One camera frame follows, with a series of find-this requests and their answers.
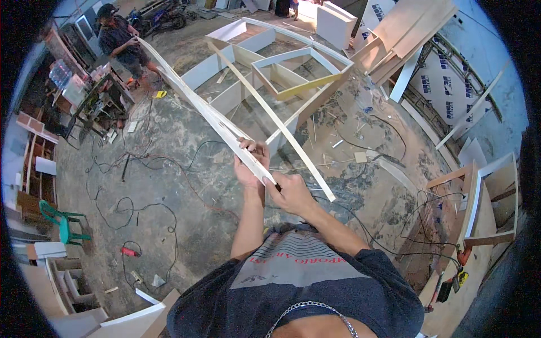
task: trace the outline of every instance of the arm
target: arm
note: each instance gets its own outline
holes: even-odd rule
[[[109,54],[109,57],[111,58],[115,58],[118,54],[120,54],[124,49],[126,49],[127,47],[129,46],[133,46],[135,44],[138,44],[139,41],[137,41],[137,38],[133,37],[131,38],[130,40],[126,41],[123,45],[121,45],[120,47],[117,47],[115,49],[113,49],[113,51],[111,52],[111,54]]]
[[[128,32],[134,36],[139,36],[139,32],[131,25],[128,25]]]
[[[269,168],[269,152],[264,143],[255,143],[240,137],[240,148],[247,148],[265,168]],[[242,164],[235,155],[235,173],[244,187],[244,206],[239,227],[231,246],[231,258],[257,249],[263,244],[263,210],[265,208],[265,186]]]
[[[288,213],[304,218],[322,234],[327,243],[351,256],[355,256],[361,249],[370,249],[352,229],[323,210],[310,195],[300,175],[274,173],[273,177],[282,188],[278,192],[270,181],[265,181],[274,203]]]

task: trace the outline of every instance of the plastic water bottle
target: plastic water bottle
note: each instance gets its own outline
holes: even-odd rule
[[[49,72],[49,78],[55,83],[55,85],[63,90],[71,79],[72,72],[64,62],[60,59],[55,62],[55,65],[52,67]]]

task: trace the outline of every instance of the shorts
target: shorts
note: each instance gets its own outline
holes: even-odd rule
[[[150,59],[144,53],[144,51],[141,50],[139,52],[138,59],[136,59],[132,63],[122,63],[122,65],[126,67],[126,69],[128,69],[134,79],[139,79],[143,75],[143,70],[141,69],[141,66],[146,67],[149,62]]]

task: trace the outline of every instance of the extension socket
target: extension socket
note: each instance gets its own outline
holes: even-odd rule
[[[135,278],[135,282],[141,284],[143,282],[143,278],[141,278],[140,275],[137,274],[137,272],[132,271],[131,275]]]

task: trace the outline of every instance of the wooden cabinet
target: wooden cabinet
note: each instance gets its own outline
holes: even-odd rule
[[[30,134],[24,155],[20,190],[38,200],[56,203],[55,176],[36,171],[36,157],[54,160],[55,144],[36,134]]]

